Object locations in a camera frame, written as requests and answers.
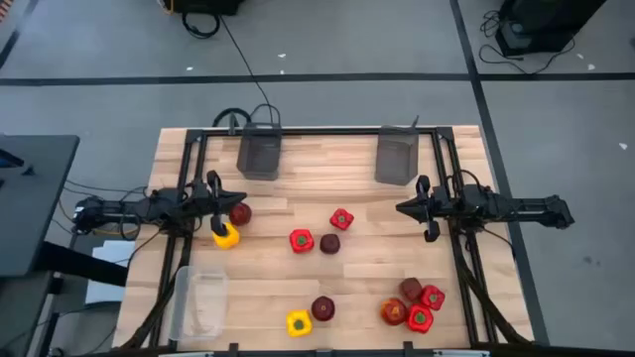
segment wooden table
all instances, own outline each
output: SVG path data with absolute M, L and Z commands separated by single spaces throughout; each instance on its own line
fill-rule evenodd
M 151 188 L 176 186 L 187 129 L 164 129 L 150 178 Z M 482 184 L 493 186 L 487 156 L 477 126 L 453 127 L 460 164 Z M 374 180 L 377 137 L 290 136 L 283 141 L 280 177 L 275 181 L 246 180 L 236 169 L 240 138 L 214 137 L 207 143 L 205 170 L 216 170 L 228 190 L 246 191 L 253 209 L 248 226 L 241 227 L 241 243 L 221 251 L 211 239 L 209 220 L 195 233 L 190 264 L 200 269 L 222 266 L 230 279 L 225 329 L 211 342 L 180 342 L 182 350 L 227 350 L 238 342 L 240 350 L 400 349 L 403 341 L 415 348 L 468 347 L 465 321 L 452 259 L 447 226 L 435 243 L 423 238 L 425 225 L 398 213 L 395 204 L 415 195 L 414 180 L 407 186 Z M 439 184 L 430 138 L 420 140 L 419 172 Z M 193 177 L 196 150 L 190 159 Z M 445 153 L 446 165 L 449 165 Z M 318 247 L 296 255 L 289 245 L 295 228 L 311 229 L 319 239 L 335 232 L 328 219 L 336 208 L 355 215 L 351 228 L 337 232 L 342 247 L 333 256 Z M 505 226 L 488 228 L 504 237 Z M 156 232 L 145 227 L 137 245 Z M 532 330 L 510 247 L 486 233 L 478 237 L 486 283 L 492 300 L 526 338 Z M 177 245 L 175 266 L 183 242 Z M 123 343 L 141 323 L 157 296 L 166 237 L 144 247 L 130 267 L 113 346 Z M 387 326 L 379 316 L 382 300 L 398 295 L 408 277 L 433 284 L 446 293 L 441 311 L 428 334 L 405 325 Z M 310 309 L 326 295 L 335 301 L 335 318 L 314 321 L 314 332 L 291 338 L 285 317 L 292 309 Z M 485 340 L 480 307 L 473 297 L 481 340 Z M 172 307 L 166 310 L 160 342 L 168 341 Z

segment black stand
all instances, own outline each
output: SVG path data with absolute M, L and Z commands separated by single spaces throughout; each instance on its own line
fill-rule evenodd
M 118 287 L 126 286 L 128 276 L 124 267 L 50 242 L 42 243 L 35 270 L 60 272 Z

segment black metal frame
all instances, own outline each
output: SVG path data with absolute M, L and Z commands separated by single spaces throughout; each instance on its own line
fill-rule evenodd
M 444 155 L 443 155 L 443 151 L 442 151 L 442 141 L 444 141 L 447 144 L 447 149 L 449 151 L 449 158 L 450 158 L 450 163 L 451 163 L 451 169 L 454 173 L 460 173 L 460 164 L 458 161 L 458 152 L 456 149 L 456 145 L 454 142 L 454 135 L 453 135 L 453 131 L 451 127 L 424 127 L 424 128 L 417 128 L 418 132 L 420 135 L 430 135 L 431 139 L 432 139 L 432 143 L 433 143 L 433 149 L 435 152 L 435 160 L 436 160 L 436 164 L 437 164 L 437 171 L 439 174 L 439 179 L 440 182 L 442 182 L 442 184 L 445 184 L 445 178 L 447 177 L 447 172 L 445 169 L 445 161 L 444 161 Z M 283 135 L 284 136 L 295 136 L 295 135 L 378 135 L 379 134 L 379 127 L 315 127 L 315 128 L 311 128 L 311 127 L 307 127 L 307 128 L 286 128 L 283 129 Z M 238 128 L 235 130 L 235 135 L 236 136 L 240 136 L 241 135 L 241 129 Z M 198 144 L 198 156 L 196 158 L 196 166 L 195 166 L 195 170 L 194 170 L 194 179 L 202 179 L 202 174 L 203 174 L 203 165 L 204 165 L 204 161 L 205 161 L 205 150 L 207 147 L 207 142 L 209 141 L 210 138 L 212 137 L 224 137 L 224 136 L 229 136 L 229 133 L 227 132 L 227 129 L 222 129 L 222 128 L 218 128 L 218 129 L 210 129 L 210 130 L 200 130 L 200 129 L 190 129 L 187 131 L 186 134 L 186 142 L 185 142 L 185 146 L 184 146 L 184 151 L 183 151 L 183 157 L 182 157 L 182 161 L 181 161 L 181 168 L 180 168 L 180 172 L 179 172 L 179 180 L 178 180 L 178 185 L 177 185 L 177 189 L 179 190 L 179 194 L 180 196 L 183 196 L 183 192 L 185 190 L 186 187 L 186 181 L 188 179 L 188 172 L 190 169 L 190 161 L 191 161 L 191 152 L 193 150 L 194 144 Z M 458 176 L 458 184 L 460 186 L 463 186 L 463 181 L 461 178 L 461 175 L 457 175 Z M 466 328 L 467 328 L 467 336 L 468 336 L 468 340 L 470 343 L 470 347 L 475 347 L 477 344 L 481 343 L 479 338 L 478 338 L 478 331 L 476 329 L 476 321 L 475 321 L 475 316 L 474 316 L 474 308 L 472 306 L 472 301 L 471 301 L 471 296 L 470 296 L 470 286 L 469 283 L 466 281 L 465 279 L 465 274 L 472 274 L 473 272 L 473 278 L 475 279 L 476 283 L 477 283 L 477 289 L 480 290 L 479 294 L 476 294 L 478 298 L 480 297 L 487 297 L 487 286 L 485 284 L 485 276 L 483 273 L 483 267 L 482 267 L 482 262 L 480 260 L 480 255 L 478 252 L 478 244 L 476 242 L 476 239 L 474 237 L 474 235 L 467 235 L 466 236 L 466 242 L 467 245 L 469 247 L 470 250 L 470 258 L 471 258 L 471 262 L 472 262 L 472 272 L 469 271 L 465 262 L 465 259 L 463 257 L 463 251 L 461 248 L 461 243 L 460 243 L 460 237 L 459 237 L 459 232 L 461 231 L 460 227 L 457 224 L 450 224 L 449 225 L 449 233 L 450 233 L 450 240 L 451 240 L 451 246 L 452 246 L 452 254 L 454 257 L 454 262 L 455 262 L 455 267 L 457 270 L 457 276 L 458 276 L 458 284 L 459 284 L 459 291 L 460 291 L 460 295 L 461 295 L 461 302 L 463 305 L 463 313 L 464 313 L 464 317 L 465 317 L 465 324 L 466 324 Z M 169 235 L 168 237 L 168 242 L 167 242 L 167 247 L 166 247 L 166 254 L 164 256 L 164 264 L 163 264 L 163 269 L 161 272 L 161 278 L 160 278 L 160 284 L 159 284 L 159 289 L 158 289 L 158 297 L 160 295 L 162 295 L 166 289 L 168 288 L 168 282 L 170 281 L 171 275 L 172 275 L 172 265 L 173 265 L 173 261 L 174 261 L 174 251 L 175 251 L 175 247 L 176 247 L 176 243 L 177 243 L 177 239 L 179 237 L 174 236 L 174 235 Z M 182 251 L 182 259 L 181 259 L 181 265 L 179 266 L 179 268 L 183 265 L 186 265 L 189 261 L 190 261 L 190 254 L 191 254 L 191 240 L 186 239 L 185 243 L 184 243 L 184 247 L 183 247 L 183 251 Z M 493 307 L 495 309 L 494 312 L 498 313 L 500 316 L 502 316 L 500 314 L 500 312 L 495 308 L 495 306 Z M 496 334 L 496 327 L 494 326 L 494 322 L 493 322 L 493 318 L 492 316 L 490 316 L 490 312 L 491 310 L 488 308 L 483 307 L 483 317 L 484 317 L 484 323 L 485 323 L 485 330 L 486 330 L 486 334 L 487 334 L 487 341 L 489 343 L 498 343 L 498 339 L 497 339 L 497 334 Z M 159 346 L 159 338 L 160 338 L 160 334 L 161 334 L 161 318 L 160 320 L 156 323 L 156 325 L 154 326 L 154 328 L 152 329 L 151 333 L 150 333 L 150 347 L 154 348 L 154 347 L 158 347 Z M 178 346 L 178 342 L 174 341 L 174 340 L 170 340 L 168 346 L 173 349 L 173 350 L 177 350 L 177 346 Z M 414 355 L 415 352 L 416 354 L 430 354 L 432 352 L 432 350 L 414 350 L 412 349 L 412 343 L 409 344 L 409 342 L 405 342 L 404 344 L 404 350 L 374 350 L 374 351 L 368 351 L 365 350 L 363 351 L 364 353 L 372 353 L 372 352 L 376 352 L 376 353 L 380 353 L 381 355 L 385 355 L 385 356 L 403 356 L 406 350 L 410 350 L 412 351 L 411 355 Z M 229 355 L 231 355 L 232 353 L 230 351 L 224 352 L 224 351 L 218 351 L 218 352 L 214 352 L 214 353 L 220 353 L 220 354 L 224 354 L 224 353 L 229 353 Z M 276 353 L 278 354 L 284 354 L 286 356 L 292 356 L 292 355 L 297 355 L 297 356 L 306 356 L 307 353 L 309 351 L 276 351 Z M 338 354 L 347 354 L 348 352 L 351 352 L 352 354 L 354 354 L 356 351 L 337 351 Z M 249 354 L 252 355 L 258 355 L 258 354 L 271 354 L 272 351 L 261 351 L 261 352 L 254 352 L 254 351 L 250 351 Z

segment red apple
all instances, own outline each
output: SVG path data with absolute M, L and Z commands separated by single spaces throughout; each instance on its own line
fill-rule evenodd
M 238 203 L 229 212 L 229 221 L 235 226 L 249 223 L 251 219 L 251 208 L 245 203 Z

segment transparent bin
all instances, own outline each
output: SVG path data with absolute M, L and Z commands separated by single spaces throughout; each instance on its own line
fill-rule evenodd
M 182 267 L 175 283 L 170 339 L 213 340 L 222 333 L 227 311 L 228 279 L 221 267 Z
M 382 126 L 377 141 L 375 180 L 406 185 L 418 173 L 419 132 L 415 124 L 409 128 Z
M 277 179 L 281 150 L 280 124 L 247 123 L 242 131 L 236 167 L 246 179 Z

